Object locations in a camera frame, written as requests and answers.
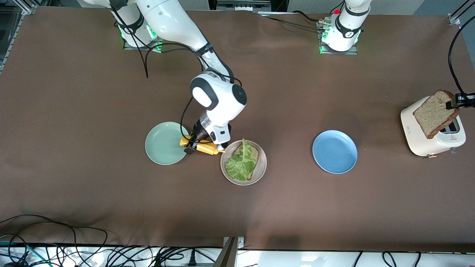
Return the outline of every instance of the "beige bowl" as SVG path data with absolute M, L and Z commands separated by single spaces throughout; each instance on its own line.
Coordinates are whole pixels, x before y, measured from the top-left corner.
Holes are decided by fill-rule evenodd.
M 234 178 L 232 178 L 231 176 L 228 175 L 228 173 L 226 172 L 226 168 L 225 168 L 226 162 L 228 162 L 228 160 L 234 155 L 234 151 L 236 151 L 236 149 L 238 149 L 238 147 L 240 145 L 242 145 L 242 140 L 239 140 L 239 141 L 236 141 L 236 142 L 230 144 L 225 149 L 226 152 L 222 153 L 222 155 L 221 155 L 221 170 L 223 171 L 223 174 L 226 177 L 226 179 L 228 179 L 233 184 L 251 185 L 251 184 L 257 182 L 258 180 L 260 180 L 262 178 L 262 176 L 264 175 L 264 173 L 266 172 L 267 158 L 266 158 L 266 154 L 264 153 L 264 150 L 262 150 L 262 148 L 258 144 L 254 143 L 253 141 L 248 140 L 248 142 L 249 142 L 249 144 L 251 144 L 252 146 L 257 148 L 257 151 L 259 151 L 259 158 L 257 160 L 256 167 L 254 169 L 254 172 L 252 173 L 252 176 L 251 176 L 250 180 L 245 180 L 245 181 L 236 180 L 236 179 L 234 179 Z

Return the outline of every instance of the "gray floor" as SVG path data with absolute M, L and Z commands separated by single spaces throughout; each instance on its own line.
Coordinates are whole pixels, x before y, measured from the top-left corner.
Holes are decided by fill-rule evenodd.
M 414 12 L 414 15 L 447 15 L 454 12 L 464 2 L 465 0 L 425 0 Z M 472 6 L 461 16 L 460 22 L 463 24 L 472 16 L 475 16 L 475 6 Z M 462 35 L 464 36 L 472 63 L 475 66 L 475 21 L 470 22 L 464 28 Z

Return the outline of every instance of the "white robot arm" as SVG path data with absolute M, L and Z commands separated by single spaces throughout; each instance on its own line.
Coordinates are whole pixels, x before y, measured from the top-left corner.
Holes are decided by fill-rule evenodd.
M 356 43 L 361 26 L 371 10 L 372 0 L 346 0 L 340 14 L 332 14 L 325 42 L 331 49 L 347 51 Z
M 201 59 L 205 71 L 190 84 L 193 97 L 206 111 L 196 122 L 185 151 L 192 153 L 199 141 L 211 137 L 222 151 L 230 140 L 229 121 L 246 106 L 246 93 L 234 84 L 229 67 L 189 18 L 178 0 L 85 0 L 108 8 L 119 23 L 130 46 L 145 47 L 151 41 L 147 26 L 161 38 L 190 47 Z

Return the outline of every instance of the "lettuce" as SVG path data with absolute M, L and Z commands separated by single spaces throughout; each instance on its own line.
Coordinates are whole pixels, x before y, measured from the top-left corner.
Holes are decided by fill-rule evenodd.
M 245 181 L 254 171 L 259 152 L 245 139 L 234 155 L 226 162 L 226 172 L 236 180 Z

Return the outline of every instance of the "cable connector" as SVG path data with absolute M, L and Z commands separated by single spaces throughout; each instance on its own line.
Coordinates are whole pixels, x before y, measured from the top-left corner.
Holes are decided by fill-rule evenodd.
M 191 251 L 190 262 L 188 263 L 188 266 L 196 266 L 197 265 L 196 259 L 195 259 L 195 252 L 196 252 L 195 249 L 193 249 Z

